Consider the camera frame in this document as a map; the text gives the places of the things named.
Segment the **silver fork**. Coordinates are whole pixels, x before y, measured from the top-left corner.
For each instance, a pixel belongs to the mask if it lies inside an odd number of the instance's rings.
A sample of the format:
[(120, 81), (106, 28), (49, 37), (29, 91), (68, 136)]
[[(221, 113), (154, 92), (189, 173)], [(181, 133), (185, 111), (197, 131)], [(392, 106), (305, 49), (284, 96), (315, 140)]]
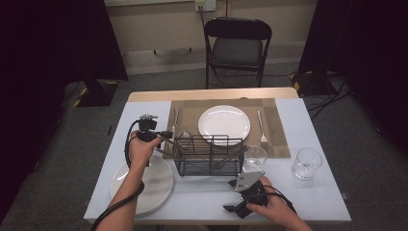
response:
[(260, 111), (257, 111), (257, 117), (258, 117), (260, 129), (261, 129), (261, 137), (260, 137), (261, 145), (262, 146), (267, 146), (268, 145), (268, 139), (265, 136), (264, 124), (263, 124), (263, 120), (262, 120), (262, 114), (261, 114)]

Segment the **stack of white plates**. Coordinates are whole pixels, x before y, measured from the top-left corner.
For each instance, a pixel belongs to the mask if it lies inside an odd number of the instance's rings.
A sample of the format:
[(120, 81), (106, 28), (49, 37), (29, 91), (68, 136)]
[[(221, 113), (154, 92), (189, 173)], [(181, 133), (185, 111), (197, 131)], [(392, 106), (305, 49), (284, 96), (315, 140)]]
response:
[(142, 176), (144, 190), (138, 197), (136, 215), (144, 215), (159, 208), (173, 188), (173, 173), (167, 161), (153, 155)]

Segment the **white dinner plate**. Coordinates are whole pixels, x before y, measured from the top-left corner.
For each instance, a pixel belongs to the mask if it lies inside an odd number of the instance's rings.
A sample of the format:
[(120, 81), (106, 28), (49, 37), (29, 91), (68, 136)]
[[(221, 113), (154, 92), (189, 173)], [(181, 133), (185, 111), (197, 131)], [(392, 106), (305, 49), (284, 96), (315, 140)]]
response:
[(214, 145), (230, 146), (242, 142), (250, 132), (250, 120), (241, 109), (218, 105), (206, 110), (198, 119), (200, 135)]

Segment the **person's left hand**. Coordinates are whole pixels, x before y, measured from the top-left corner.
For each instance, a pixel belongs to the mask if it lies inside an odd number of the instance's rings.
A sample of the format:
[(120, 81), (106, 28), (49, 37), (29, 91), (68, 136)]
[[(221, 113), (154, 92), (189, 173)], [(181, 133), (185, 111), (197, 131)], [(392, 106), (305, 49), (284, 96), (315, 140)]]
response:
[(131, 140), (129, 142), (129, 154), (130, 154), (130, 169), (143, 168), (147, 166), (147, 163), (152, 156), (153, 150), (157, 147), (162, 140), (156, 138), (153, 141), (142, 141), (138, 138), (138, 132), (133, 131), (131, 133)]

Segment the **person's right hand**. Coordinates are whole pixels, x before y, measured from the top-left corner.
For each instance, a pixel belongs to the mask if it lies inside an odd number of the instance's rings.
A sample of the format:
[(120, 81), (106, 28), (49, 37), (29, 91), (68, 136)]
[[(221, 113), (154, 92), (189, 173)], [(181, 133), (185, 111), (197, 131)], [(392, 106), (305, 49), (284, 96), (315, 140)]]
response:
[(267, 207), (260, 206), (253, 203), (248, 203), (246, 208), (254, 213), (257, 213), (265, 218), (270, 219), (275, 224), (280, 224), (279, 219), (287, 214), (295, 214), (294, 211), (284, 202), (284, 200), (276, 195), (268, 197)]

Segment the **brown woven placemat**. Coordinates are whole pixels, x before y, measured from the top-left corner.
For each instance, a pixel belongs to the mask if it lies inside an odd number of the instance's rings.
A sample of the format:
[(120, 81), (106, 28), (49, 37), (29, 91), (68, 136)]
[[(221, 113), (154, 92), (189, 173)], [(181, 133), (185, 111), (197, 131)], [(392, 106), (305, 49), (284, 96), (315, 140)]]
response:
[(171, 102), (168, 126), (174, 121), (174, 108), (179, 108), (176, 132), (183, 130), (192, 135), (200, 135), (198, 119), (208, 109), (218, 105), (229, 105), (241, 109), (250, 120), (249, 135), (243, 140), (245, 145), (261, 145), (261, 129), (257, 111), (262, 114), (265, 136), (268, 145), (262, 146), (270, 158), (288, 159), (291, 157), (289, 145), (283, 129), (283, 123), (278, 114), (277, 105), (273, 98), (239, 98), (239, 99), (212, 99), (212, 100), (177, 100)]

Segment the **black stand base yellow stripes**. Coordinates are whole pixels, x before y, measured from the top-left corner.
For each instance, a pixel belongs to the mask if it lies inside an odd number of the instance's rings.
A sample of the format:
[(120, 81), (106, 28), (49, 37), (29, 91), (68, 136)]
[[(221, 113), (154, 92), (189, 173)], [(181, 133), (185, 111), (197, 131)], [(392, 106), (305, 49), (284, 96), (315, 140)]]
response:
[(108, 107), (111, 105), (118, 87), (116, 81), (85, 81), (86, 87), (75, 101), (75, 107)]

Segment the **black wire cutlery basket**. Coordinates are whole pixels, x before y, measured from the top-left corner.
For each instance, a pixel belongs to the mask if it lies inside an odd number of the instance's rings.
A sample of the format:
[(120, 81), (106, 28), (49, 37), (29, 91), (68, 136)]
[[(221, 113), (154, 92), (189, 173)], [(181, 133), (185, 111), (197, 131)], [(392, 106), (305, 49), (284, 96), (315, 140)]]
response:
[(221, 169), (213, 164), (234, 153), (245, 144), (219, 146), (206, 141), (201, 135), (192, 136), (187, 145), (176, 144), (173, 154), (180, 158), (174, 160), (180, 176), (237, 176), (242, 172), (243, 154), (227, 163)]

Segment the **clear drinking glass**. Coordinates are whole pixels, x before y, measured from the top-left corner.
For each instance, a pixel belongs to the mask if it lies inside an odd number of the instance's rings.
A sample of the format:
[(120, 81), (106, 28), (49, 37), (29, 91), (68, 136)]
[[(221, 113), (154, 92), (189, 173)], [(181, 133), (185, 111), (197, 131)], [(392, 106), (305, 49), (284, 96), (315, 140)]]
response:
[(301, 148), (294, 159), (292, 171), (297, 178), (309, 180), (321, 165), (322, 158), (315, 149)]
[(244, 152), (242, 170), (244, 172), (262, 171), (268, 154), (260, 146), (250, 145)]

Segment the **white wall outlet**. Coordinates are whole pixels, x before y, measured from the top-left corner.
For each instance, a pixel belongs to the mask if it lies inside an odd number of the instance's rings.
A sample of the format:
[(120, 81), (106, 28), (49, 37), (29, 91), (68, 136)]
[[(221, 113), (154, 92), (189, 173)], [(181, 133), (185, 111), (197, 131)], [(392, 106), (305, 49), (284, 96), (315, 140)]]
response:
[(194, 0), (197, 12), (214, 12), (217, 9), (217, 0)]

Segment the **silver table knife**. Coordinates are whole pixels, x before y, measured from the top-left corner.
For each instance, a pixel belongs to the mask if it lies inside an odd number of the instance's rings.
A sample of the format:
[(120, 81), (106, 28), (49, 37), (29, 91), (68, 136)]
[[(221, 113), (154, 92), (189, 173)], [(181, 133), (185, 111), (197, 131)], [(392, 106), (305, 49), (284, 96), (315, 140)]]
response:
[[(174, 108), (174, 121), (173, 121), (173, 124), (172, 124), (172, 127), (171, 127), (172, 137), (170, 139), (173, 142), (175, 140), (175, 133), (176, 133), (176, 125), (177, 125), (177, 121), (178, 121), (178, 116), (179, 116), (179, 108), (175, 107)], [(172, 143), (169, 145), (169, 151), (170, 151), (170, 154), (172, 154), (172, 152), (173, 152), (173, 144)]]

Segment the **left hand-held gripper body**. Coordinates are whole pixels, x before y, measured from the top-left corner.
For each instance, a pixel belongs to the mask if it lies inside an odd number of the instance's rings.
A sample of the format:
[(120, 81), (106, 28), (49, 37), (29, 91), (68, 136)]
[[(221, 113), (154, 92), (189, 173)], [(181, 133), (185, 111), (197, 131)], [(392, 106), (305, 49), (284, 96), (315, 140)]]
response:
[(138, 138), (140, 140), (150, 142), (157, 137), (154, 133), (157, 126), (156, 118), (156, 115), (140, 116), (140, 119), (137, 121), (137, 124), (139, 125)]

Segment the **black curtain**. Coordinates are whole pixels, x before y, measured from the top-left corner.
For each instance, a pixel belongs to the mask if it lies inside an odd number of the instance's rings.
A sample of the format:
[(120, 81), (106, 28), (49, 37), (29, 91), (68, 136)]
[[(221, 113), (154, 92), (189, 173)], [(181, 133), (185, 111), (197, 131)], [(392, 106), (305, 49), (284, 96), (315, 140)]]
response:
[(408, 0), (318, 0), (298, 70), (346, 76), (408, 154)]
[(126, 77), (104, 0), (0, 0), (0, 223), (55, 125), (65, 87)]

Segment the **black folding chair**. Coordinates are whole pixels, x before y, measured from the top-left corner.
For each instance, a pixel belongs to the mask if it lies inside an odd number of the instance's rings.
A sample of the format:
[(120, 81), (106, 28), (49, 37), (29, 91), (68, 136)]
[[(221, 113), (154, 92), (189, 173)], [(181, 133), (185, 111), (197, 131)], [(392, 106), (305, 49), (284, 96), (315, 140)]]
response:
[(210, 68), (256, 72), (262, 85), (272, 29), (260, 19), (216, 17), (203, 24), (206, 48), (206, 88)]

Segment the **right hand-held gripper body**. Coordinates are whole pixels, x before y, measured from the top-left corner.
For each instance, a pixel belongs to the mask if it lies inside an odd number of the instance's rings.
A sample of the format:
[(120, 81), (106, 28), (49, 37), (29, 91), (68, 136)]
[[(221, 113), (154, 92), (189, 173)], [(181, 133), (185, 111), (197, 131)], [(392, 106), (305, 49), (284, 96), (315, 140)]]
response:
[(248, 202), (257, 205), (266, 205), (268, 203), (265, 196), (265, 190), (260, 182), (264, 176), (263, 171), (244, 172), (237, 177), (235, 191), (242, 196), (242, 202), (235, 207), (235, 213), (239, 218), (245, 218), (251, 214), (246, 208)]

